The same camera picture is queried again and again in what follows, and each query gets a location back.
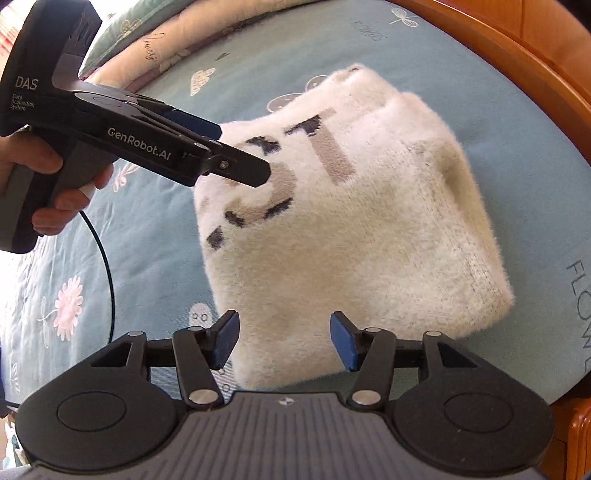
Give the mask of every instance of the pillow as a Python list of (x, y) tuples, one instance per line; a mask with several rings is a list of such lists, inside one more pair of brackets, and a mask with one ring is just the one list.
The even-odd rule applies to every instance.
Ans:
[(115, 16), (90, 46), (80, 78), (87, 78), (98, 67), (125, 50), (135, 40), (175, 16), (195, 0), (138, 0)]

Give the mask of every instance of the folded garment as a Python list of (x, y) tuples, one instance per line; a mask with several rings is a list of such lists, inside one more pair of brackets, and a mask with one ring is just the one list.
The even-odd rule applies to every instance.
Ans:
[(133, 42), (88, 77), (88, 81), (126, 88), (134, 80), (161, 65), (164, 70), (216, 38), (227, 28), (267, 12), (283, 10), (317, 0), (200, 0), (171, 17), (153, 32)]
[(509, 311), (465, 154), (418, 96), (354, 65), (276, 113), (222, 128), (222, 141), (272, 172), (256, 189), (213, 175), (194, 188), (216, 307), (241, 316), (241, 386), (341, 371), (335, 310), (401, 339), (466, 336)]

